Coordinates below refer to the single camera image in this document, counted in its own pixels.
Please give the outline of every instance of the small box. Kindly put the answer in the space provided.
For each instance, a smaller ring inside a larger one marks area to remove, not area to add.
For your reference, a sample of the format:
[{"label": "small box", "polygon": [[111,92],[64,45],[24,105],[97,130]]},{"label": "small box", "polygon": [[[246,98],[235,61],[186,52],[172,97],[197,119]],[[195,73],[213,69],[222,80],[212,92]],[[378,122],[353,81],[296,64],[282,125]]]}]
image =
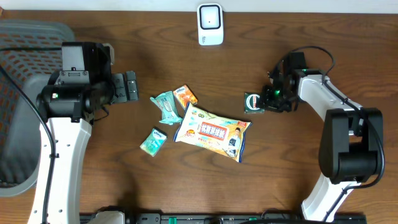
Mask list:
[{"label": "small box", "polygon": [[166,142],[166,139],[165,134],[154,128],[148,138],[140,145],[140,148],[153,157]]},{"label": "small box", "polygon": [[244,112],[263,113],[265,110],[258,107],[260,96],[256,93],[244,93]]},{"label": "small box", "polygon": [[198,99],[193,95],[192,91],[187,85],[181,86],[180,88],[173,91],[174,97],[180,102],[182,108],[187,107],[187,103],[190,102],[192,105],[198,103]]}]

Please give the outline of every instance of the light blue snack packet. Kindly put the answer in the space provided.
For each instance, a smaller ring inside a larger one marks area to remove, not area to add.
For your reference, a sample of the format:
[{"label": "light blue snack packet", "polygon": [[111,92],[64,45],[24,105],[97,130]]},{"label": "light blue snack packet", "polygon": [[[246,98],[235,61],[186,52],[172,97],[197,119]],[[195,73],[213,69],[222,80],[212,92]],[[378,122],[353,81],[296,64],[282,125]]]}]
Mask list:
[{"label": "light blue snack packet", "polygon": [[162,147],[166,139],[166,135],[154,128],[148,138],[145,139],[139,147],[153,157],[159,151],[160,147]]},{"label": "light blue snack packet", "polygon": [[150,100],[162,111],[162,120],[159,121],[160,123],[168,125],[181,123],[182,118],[178,116],[173,91],[162,93],[156,98],[151,97]]}]

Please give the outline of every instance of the cartoon character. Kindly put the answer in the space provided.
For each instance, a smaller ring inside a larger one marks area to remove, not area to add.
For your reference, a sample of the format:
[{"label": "cartoon character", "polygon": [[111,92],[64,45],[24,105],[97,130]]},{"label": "cartoon character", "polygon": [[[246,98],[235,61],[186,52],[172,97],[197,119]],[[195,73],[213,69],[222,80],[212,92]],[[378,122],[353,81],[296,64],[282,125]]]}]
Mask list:
[{"label": "cartoon character", "polygon": [[239,152],[239,147],[241,145],[241,139],[239,138],[239,134],[241,133],[240,128],[236,128],[234,134],[229,139],[228,150],[225,150],[225,153],[229,155],[229,157],[236,157]]}]

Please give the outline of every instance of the wooden table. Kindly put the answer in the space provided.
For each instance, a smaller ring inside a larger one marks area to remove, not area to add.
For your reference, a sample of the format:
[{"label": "wooden table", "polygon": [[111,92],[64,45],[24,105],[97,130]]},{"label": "wooden table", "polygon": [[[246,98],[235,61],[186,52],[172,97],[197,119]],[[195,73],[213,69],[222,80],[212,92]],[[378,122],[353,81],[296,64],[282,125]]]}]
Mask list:
[{"label": "wooden table", "polygon": [[[191,12],[5,11],[2,18],[64,22],[77,40],[114,47],[113,72],[137,73],[140,100],[111,106],[93,128],[80,211],[116,204],[165,213],[298,210],[320,175],[322,120],[306,104],[295,113],[244,114],[243,98],[269,82],[267,71],[287,51],[320,45],[337,60],[332,82],[384,116],[385,176],[354,191],[339,211],[363,212],[369,223],[398,219],[398,16],[225,13],[224,42],[214,47],[199,46]],[[311,67],[329,66],[322,52],[306,53]],[[171,140],[178,125],[160,124],[149,97],[183,84],[202,108],[253,122],[243,163]],[[169,135],[155,157],[139,149],[153,127]],[[0,222],[26,223],[33,199],[34,189],[1,198]]]}]

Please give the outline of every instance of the orange snack box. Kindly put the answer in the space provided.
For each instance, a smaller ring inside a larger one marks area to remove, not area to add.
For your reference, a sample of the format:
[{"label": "orange snack box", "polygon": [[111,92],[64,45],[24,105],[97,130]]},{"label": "orange snack box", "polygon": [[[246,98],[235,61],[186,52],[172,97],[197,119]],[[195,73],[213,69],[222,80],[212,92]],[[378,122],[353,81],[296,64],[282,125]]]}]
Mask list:
[{"label": "orange snack box", "polygon": [[192,105],[198,103],[198,99],[193,95],[187,85],[181,86],[180,88],[174,90],[173,94],[184,109],[187,107],[188,102],[190,102]]}]

